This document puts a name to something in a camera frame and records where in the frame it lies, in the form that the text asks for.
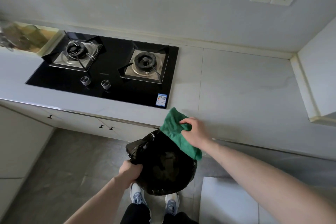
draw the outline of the stove burner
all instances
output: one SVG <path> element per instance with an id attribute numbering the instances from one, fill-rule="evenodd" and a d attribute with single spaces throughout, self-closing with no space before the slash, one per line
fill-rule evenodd
<path id="1" fill-rule="evenodd" d="M 134 58 L 134 64 L 142 72 L 151 72 L 156 67 L 156 57 L 150 52 L 141 52 Z"/>
<path id="2" fill-rule="evenodd" d="M 82 59 L 87 52 L 85 45 L 79 41 L 70 41 L 66 47 L 66 57 L 71 61 Z"/>

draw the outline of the light blue sneaker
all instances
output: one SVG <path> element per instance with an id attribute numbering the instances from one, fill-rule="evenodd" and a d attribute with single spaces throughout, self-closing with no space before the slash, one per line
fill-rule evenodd
<path id="1" fill-rule="evenodd" d="M 145 192 L 142 188 L 140 188 L 140 186 L 136 183 L 133 183 L 131 185 L 131 193 L 130 193 L 130 196 L 131 196 L 131 201 L 133 204 L 137 204 L 137 205 L 140 205 L 140 204 L 144 204 L 145 206 L 148 207 L 146 201 L 145 201 Z M 150 220 L 152 219 L 152 212 L 151 210 L 149 209 L 149 215 L 150 215 Z"/>
<path id="2" fill-rule="evenodd" d="M 166 212 L 165 214 L 176 215 L 180 205 L 180 198 L 177 193 L 166 195 Z"/>

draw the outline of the cabinet door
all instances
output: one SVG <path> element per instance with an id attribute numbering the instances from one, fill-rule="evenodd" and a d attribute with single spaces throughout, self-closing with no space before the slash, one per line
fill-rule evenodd
<path id="1" fill-rule="evenodd" d="M 32 117 L 36 120 L 42 121 L 53 127 L 58 127 L 61 123 L 60 119 L 54 115 L 48 113 L 47 108 L 41 108 L 34 105 L 27 105 L 11 101 L 0 101 L 0 104 L 6 106 L 14 111 Z"/>
<path id="2" fill-rule="evenodd" d="M 23 178 L 53 127 L 0 107 L 0 178 Z"/>
<path id="3" fill-rule="evenodd" d="M 112 128 L 115 132 L 115 139 L 124 140 L 128 142 L 133 142 L 139 139 L 144 138 L 149 133 L 156 130 L 156 128 L 142 127 L 138 125 L 99 119 L 103 122 L 108 128 Z"/>
<path id="4" fill-rule="evenodd" d="M 95 117 L 75 114 L 70 112 L 63 112 L 58 110 L 48 109 L 52 115 L 59 117 L 62 123 L 59 128 L 79 131 L 83 133 L 111 137 L 114 138 L 114 132 L 109 130 L 107 126 Z"/>
<path id="5" fill-rule="evenodd" d="M 23 179 L 0 179 L 0 222 L 20 189 Z"/>

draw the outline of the green towel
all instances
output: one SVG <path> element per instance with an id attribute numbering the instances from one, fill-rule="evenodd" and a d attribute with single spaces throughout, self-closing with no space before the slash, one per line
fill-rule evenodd
<path id="1" fill-rule="evenodd" d="M 167 114 L 160 130 L 168 136 L 177 146 L 189 157 L 201 160 L 202 151 L 199 148 L 192 146 L 181 134 L 182 130 L 190 131 L 192 126 L 188 123 L 180 124 L 180 120 L 187 118 L 184 114 L 178 112 L 175 107 L 171 108 Z"/>

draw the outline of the black glass cooktop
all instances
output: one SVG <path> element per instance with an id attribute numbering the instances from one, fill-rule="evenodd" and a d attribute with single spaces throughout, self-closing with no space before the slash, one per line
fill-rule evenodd
<path id="1" fill-rule="evenodd" d="M 67 35 L 70 35 L 72 40 L 86 40 L 94 37 L 73 32 L 68 32 Z M 69 37 L 65 36 L 51 54 L 43 57 L 44 62 L 26 84 L 164 109 L 167 107 L 178 47 L 103 36 L 96 36 L 94 39 L 103 44 L 103 47 L 88 71 L 49 66 L 69 42 Z M 164 74 L 161 74 L 161 80 L 159 80 L 161 83 L 121 77 L 136 49 L 166 55 L 165 69 L 162 72 Z M 81 82 L 84 76 L 91 80 L 88 86 L 84 86 Z M 111 84 L 107 90 L 102 87 L 104 80 L 108 80 Z"/>

